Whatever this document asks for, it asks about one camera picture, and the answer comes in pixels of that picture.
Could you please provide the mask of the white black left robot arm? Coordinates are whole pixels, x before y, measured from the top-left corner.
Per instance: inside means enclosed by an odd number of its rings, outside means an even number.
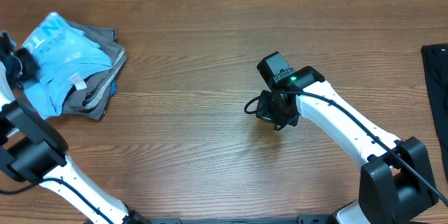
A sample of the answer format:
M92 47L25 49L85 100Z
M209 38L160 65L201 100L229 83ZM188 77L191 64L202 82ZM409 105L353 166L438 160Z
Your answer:
M37 70L30 52L17 50L8 34L1 33L1 143L5 144L14 130L24 135L11 147L1 148L1 171L17 182L29 182L14 193L41 186L64 198L91 223L147 223L84 174L68 154L68 144L60 133L15 98L14 89L22 88Z

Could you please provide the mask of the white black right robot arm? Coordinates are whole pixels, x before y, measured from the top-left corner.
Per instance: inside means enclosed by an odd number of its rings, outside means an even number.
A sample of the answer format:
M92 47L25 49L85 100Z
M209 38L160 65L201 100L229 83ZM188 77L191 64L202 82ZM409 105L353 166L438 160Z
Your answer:
M427 148L405 141L357 112L311 66L296 70L279 52L257 70L268 89L253 99L253 114L276 131L305 118L321 128L360 171L358 198L331 214L299 217L299 223L412 223L445 201L436 188Z

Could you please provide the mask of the light blue t-shirt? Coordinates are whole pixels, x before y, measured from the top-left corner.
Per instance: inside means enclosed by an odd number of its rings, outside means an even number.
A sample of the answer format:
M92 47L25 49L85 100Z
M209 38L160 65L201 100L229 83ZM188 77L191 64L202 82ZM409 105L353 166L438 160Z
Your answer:
M40 69L36 80L24 84L24 92L38 114L59 116L69 91L84 90L85 79L111 68L111 59L84 32L71 27L51 12L22 44Z

